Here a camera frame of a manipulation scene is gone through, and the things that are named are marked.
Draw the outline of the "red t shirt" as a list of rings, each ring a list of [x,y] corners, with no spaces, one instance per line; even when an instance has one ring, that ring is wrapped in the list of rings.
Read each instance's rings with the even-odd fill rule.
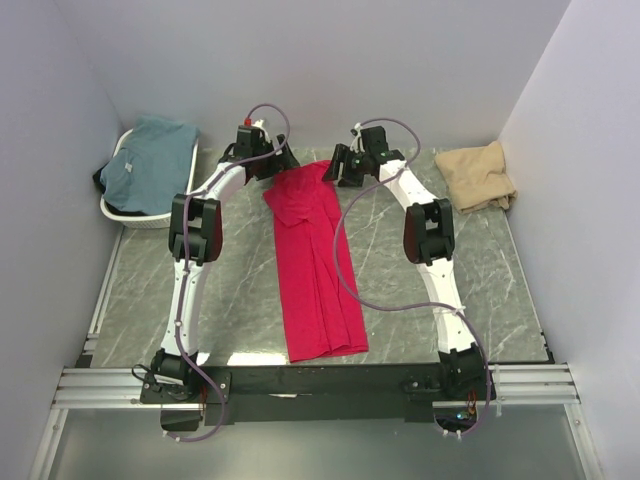
[[[364,353],[369,342],[329,162],[275,177],[263,198],[273,214],[283,326],[289,361]]]

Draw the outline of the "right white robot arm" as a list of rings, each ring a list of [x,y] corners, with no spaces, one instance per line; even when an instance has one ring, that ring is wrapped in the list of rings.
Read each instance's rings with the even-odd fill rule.
[[[427,388],[448,398],[484,392],[491,398],[492,376],[477,332],[465,316],[454,274],[453,209],[446,198],[432,194],[410,169],[406,159],[389,147],[386,131],[371,120],[355,125],[350,145],[338,144],[323,180],[340,187],[360,187],[369,175],[370,187],[386,188],[404,210],[403,249],[425,285],[428,300],[402,306],[433,310],[438,341],[438,380]]]

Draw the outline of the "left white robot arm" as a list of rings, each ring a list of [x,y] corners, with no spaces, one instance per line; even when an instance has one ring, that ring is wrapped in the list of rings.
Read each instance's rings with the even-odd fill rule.
[[[223,247],[224,204],[250,180],[269,179],[298,166],[288,136],[271,138],[256,121],[238,127],[235,142],[200,187],[174,197],[168,238],[174,288],[166,331],[146,384],[189,389],[194,382],[204,287]]]

